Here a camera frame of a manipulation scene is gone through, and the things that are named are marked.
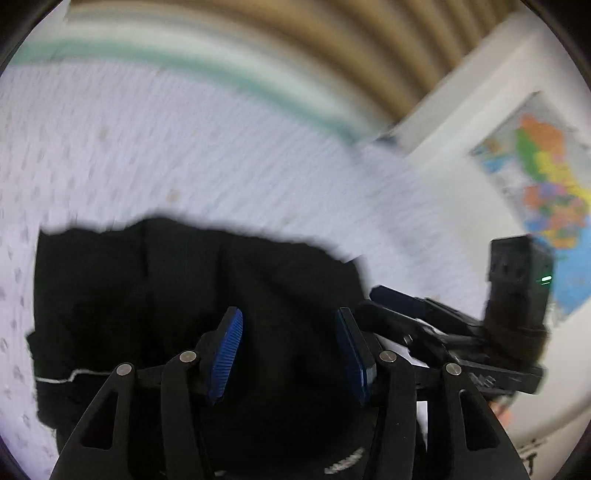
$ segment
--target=world map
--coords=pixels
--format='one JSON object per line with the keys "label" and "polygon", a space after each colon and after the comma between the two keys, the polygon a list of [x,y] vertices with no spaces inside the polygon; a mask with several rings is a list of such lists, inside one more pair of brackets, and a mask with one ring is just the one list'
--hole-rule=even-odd
{"label": "world map", "polygon": [[[551,294],[566,316],[591,295],[591,164],[572,133],[532,96],[472,154],[514,208],[526,230],[551,246]],[[579,168],[574,172],[572,164]]]}

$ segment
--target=mattress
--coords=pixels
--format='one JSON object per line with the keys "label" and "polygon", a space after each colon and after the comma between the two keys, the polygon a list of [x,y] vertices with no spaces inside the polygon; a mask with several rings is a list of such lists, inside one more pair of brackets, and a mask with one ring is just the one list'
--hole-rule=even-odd
{"label": "mattress", "polygon": [[395,145],[351,144],[239,89],[157,66],[68,61],[0,77],[0,434],[32,480],[57,458],[36,418],[40,228],[150,213],[307,241],[385,284],[478,316],[486,295]]}

